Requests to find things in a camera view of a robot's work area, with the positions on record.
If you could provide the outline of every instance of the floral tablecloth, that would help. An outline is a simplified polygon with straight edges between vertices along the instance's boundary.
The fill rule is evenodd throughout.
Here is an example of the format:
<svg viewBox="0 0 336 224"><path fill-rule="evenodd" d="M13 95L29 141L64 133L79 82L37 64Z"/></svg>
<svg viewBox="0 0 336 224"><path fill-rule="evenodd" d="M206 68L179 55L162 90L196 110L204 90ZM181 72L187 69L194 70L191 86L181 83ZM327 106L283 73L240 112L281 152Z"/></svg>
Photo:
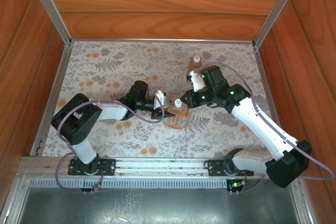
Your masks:
<svg viewBox="0 0 336 224"><path fill-rule="evenodd" d="M192 88L185 75L194 55L200 55L203 63L221 61L234 67L252 87L259 106L270 114L251 45L88 41L74 44L56 112L77 93L95 100L120 98L136 80L146 81L151 94L162 90L171 100L179 98ZM242 84L228 69L224 76L229 84ZM150 118L149 113L139 113ZM207 106L189 110L187 126L182 130L136 117L122 122L105 120L95 124L89 140L100 156L110 157L223 157L235 147L267 151L234 116ZM51 127L43 155L68 152Z"/></svg>

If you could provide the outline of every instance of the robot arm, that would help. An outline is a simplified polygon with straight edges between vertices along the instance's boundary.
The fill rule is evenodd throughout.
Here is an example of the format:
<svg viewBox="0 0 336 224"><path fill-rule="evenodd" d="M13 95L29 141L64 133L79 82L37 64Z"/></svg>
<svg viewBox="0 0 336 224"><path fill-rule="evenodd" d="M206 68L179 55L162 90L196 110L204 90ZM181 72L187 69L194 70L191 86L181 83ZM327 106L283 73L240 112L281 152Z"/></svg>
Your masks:
<svg viewBox="0 0 336 224"><path fill-rule="evenodd" d="M188 90L181 97L183 102L190 108L205 104L210 108L225 108L228 113L245 123L270 152L270 155L265 155L264 153L251 153L243 149L233 150L224 158L225 171L228 175L234 175L238 170L252 170L267 174L276 185L286 187L308 168L309 160L286 141L290 141L308 154L311 153L310 144L307 141L297 141L260 108L257 113L250 94L239 84L229 86L219 67L208 67L201 72L199 77L192 72L188 78L192 81L194 89ZM201 85L199 78L203 79L203 85ZM286 141L270 125L280 132Z"/></svg>
<svg viewBox="0 0 336 224"><path fill-rule="evenodd" d="M306 141L298 142L261 110L257 113L249 92L239 84L229 86L219 67L208 67L200 75L191 72L188 79L192 81L194 87L181 97L181 101L186 103L189 108L196 108L201 105L207 105L210 108L224 108L228 113L232 113L244 122L270 151L270 155L265 155L264 153L251 153L243 149L232 150L224 158L224 171L228 175L235 175L239 170L252 170L267 174L276 185L286 187L308 168L309 160L286 141L290 141L308 154L311 153L310 144ZM146 98L147 92L148 85L143 81L136 81L130 92L118 101L133 111L149 111L152 119L159 119L162 116L161 107L156 99ZM167 107L169 101L166 100L165 94L159 91L157 96L163 106ZM74 96L53 117L52 126L58 129L61 121L71 111L89 101L83 94ZM133 114L123 106L116 104L102 105L97 102L81 107L65 120L60 129L60 134L76 152L80 160L81 170L90 175L98 169L99 155L88 140L88 135L96 121L105 119L127 120L132 116ZM174 115L165 112L164 117L168 116ZM286 141L274 129L285 136Z"/></svg>
<svg viewBox="0 0 336 224"><path fill-rule="evenodd" d="M120 98L118 102L126 105L134 112L137 110L150 111L152 119L159 119L162 116L161 106L157 99L148 99L146 94L148 85L143 81L136 81L131 87L129 93ZM165 93L158 91L156 97L160 99L163 107L168 106ZM51 124L58 129L61 121L65 116L77 106L89 102L84 94L75 95L52 119ZM115 119L127 120L134 116L125 107L117 104L88 104L79 108L75 113L70 115L61 126L61 135L69 142L73 151L82 162L82 168L87 174L93 174L98 167L99 155L92 148L88 135L94 124L99 120ZM168 112L164 117L174 116Z"/></svg>

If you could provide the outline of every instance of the wooden wall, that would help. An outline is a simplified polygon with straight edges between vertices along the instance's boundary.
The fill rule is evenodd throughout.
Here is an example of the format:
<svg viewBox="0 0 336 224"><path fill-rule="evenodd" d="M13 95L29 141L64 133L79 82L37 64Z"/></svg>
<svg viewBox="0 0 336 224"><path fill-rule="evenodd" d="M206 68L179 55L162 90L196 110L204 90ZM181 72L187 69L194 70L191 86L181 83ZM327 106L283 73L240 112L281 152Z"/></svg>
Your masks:
<svg viewBox="0 0 336 224"><path fill-rule="evenodd" d="M54 0L73 38L254 40L276 0Z"/></svg>
<svg viewBox="0 0 336 224"><path fill-rule="evenodd" d="M260 54L281 125L336 172L335 0L289 0ZM305 175L328 173L311 162ZM336 223L336 179L305 183L319 223Z"/></svg>
<svg viewBox="0 0 336 224"><path fill-rule="evenodd" d="M63 48L40 0L0 0L0 211L29 155Z"/></svg>

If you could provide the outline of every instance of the white bottle cap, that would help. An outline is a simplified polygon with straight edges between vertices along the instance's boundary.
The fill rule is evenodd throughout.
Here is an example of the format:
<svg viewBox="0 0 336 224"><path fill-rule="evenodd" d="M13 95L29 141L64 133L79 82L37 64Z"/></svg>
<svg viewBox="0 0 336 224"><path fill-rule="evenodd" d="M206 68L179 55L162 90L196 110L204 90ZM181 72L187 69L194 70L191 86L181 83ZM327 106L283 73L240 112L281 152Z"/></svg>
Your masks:
<svg viewBox="0 0 336 224"><path fill-rule="evenodd" d="M175 100L175 107L177 107L177 108L182 107L182 102L181 102L180 99L176 99L176 100Z"/></svg>
<svg viewBox="0 0 336 224"><path fill-rule="evenodd" d="M201 60L200 56L198 56L198 55L194 56L194 62L195 63L198 63L200 60Z"/></svg>

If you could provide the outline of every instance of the orange object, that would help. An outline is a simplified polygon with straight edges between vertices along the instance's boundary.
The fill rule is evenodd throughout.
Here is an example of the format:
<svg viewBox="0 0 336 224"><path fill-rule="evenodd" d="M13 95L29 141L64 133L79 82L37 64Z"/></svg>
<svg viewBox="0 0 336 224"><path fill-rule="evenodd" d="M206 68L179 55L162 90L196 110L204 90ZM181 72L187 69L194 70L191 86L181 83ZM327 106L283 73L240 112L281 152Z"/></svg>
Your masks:
<svg viewBox="0 0 336 224"><path fill-rule="evenodd" d="M173 129L183 129L188 120L188 106L181 102L180 99L176 99L175 102L171 102L166 109L167 112L174 114L174 117L165 118L164 123Z"/></svg>
<svg viewBox="0 0 336 224"><path fill-rule="evenodd" d="M196 70L202 66L202 61L200 56L195 55L193 59L190 60L187 75L190 74L191 71Z"/></svg>

